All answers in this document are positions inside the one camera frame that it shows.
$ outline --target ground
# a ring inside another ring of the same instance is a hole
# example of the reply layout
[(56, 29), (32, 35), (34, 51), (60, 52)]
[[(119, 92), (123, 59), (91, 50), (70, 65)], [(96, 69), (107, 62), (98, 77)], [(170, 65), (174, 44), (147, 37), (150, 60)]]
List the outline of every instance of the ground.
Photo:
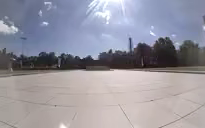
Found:
[(0, 128), (205, 128), (205, 74), (65, 71), (0, 77)]
[(147, 69), (147, 70), (184, 70), (184, 71), (205, 71), (205, 66), (152, 68), (152, 69)]

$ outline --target open square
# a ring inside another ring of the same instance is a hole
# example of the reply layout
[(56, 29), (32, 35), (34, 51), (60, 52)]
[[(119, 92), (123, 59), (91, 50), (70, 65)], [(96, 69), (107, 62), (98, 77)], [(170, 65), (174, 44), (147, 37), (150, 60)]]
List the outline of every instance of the open square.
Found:
[(0, 128), (205, 128), (205, 74), (64, 71), (0, 77)]

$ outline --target pole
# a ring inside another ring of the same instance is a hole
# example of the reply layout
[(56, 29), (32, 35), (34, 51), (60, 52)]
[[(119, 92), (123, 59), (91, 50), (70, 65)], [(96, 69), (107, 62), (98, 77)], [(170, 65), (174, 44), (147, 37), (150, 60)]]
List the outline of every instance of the pole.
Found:
[(21, 50), (22, 50), (22, 51), (21, 51), (22, 53), (21, 53), (21, 55), (22, 55), (22, 56), (21, 56), (21, 63), (20, 63), (20, 67), (21, 67), (21, 69), (22, 69), (22, 68), (23, 68), (23, 56), (24, 56), (24, 54), (23, 54), (23, 49), (24, 49), (24, 48), (23, 48), (23, 43), (24, 43), (25, 40), (27, 40), (27, 38), (26, 38), (26, 37), (20, 37), (20, 39), (22, 40), (22, 42), (21, 42), (21, 45), (22, 45), (22, 49), (21, 49)]

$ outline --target cloud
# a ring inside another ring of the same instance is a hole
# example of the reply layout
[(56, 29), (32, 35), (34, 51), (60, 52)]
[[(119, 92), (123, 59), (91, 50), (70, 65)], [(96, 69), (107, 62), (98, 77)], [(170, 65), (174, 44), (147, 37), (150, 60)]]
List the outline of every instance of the cloud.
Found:
[(0, 34), (11, 35), (18, 32), (18, 28), (14, 25), (8, 26), (3, 20), (0, 20)]
[(9, 17), (8, 17), (8, 16), (4, 16), (4, 19), (5, 19), (5, 20), (8, 20), (8, 19), (9, 19)]
[(106, 24), (110, 23), (110, 19), (111, 19), (111, 12), (109, 10), (105, 10), (104, 12), (96, 12), (94, 14), (95, 16), (99, 17), (99, 18), (103, 18), (106, 20)]
[(47, 11), (51, 10), (51, 9), (56, 9), (57, 6), (53, 5), (52, 2), (44, 2), (44, 5), (47, 7)]
[(49, 25), (49, 23), (48, 22), (42, 22), (41, 24), (40, 24), (40, 26), (42, 26), (42, 27), (46, 27), (46, 26), (48, 26)]
[(40, 17), (42, 17), (42, 11), (40, 10), (39, 12), (38, 12), (38, 15), (40, 16)]
[(176, 37), (177, 37), (177, 35), (175, 35), (175, 34), (172, 34), (172, 35), (171, 35), (171, 37), (173, 37), (173, 38), (176, 38)]
[(152, 32), (151, 30), (149, 31), (149, 34), (152, 36), (156, 36), (156, 34), (154, 32)]

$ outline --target tower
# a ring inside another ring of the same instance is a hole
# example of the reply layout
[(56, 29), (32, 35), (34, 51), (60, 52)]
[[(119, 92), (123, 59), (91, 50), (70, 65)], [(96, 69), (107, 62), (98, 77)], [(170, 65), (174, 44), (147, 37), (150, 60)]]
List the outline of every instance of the tower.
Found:
[(129, 52), (132, 54), (132, 38), (129, 37)]

